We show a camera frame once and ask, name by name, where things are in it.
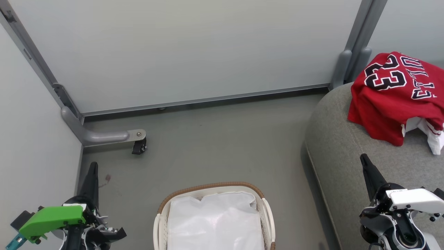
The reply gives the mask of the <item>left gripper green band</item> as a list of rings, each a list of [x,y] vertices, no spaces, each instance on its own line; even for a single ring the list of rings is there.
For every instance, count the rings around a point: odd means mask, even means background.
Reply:
[[[5,249],[17,250],[24,243],[39,245],[46,234],[60,239],[62,250],[109,250],[127,237],[123,228],[108,226],[99,209],[98,163],[92,162],[78,195],[61,206],[40,206],[37,212],[22,212],[12,223],[17,231]]]

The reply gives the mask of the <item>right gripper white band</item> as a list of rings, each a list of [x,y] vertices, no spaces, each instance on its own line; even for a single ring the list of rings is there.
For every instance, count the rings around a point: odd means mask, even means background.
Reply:
[[[434,240],[414,222],[418,213],[435,222],[443,216],[443,191],[423,187],[403,189],[387,183],[367,154],[360,155],[370,204],[360,213],[360,234],[365,240]]]

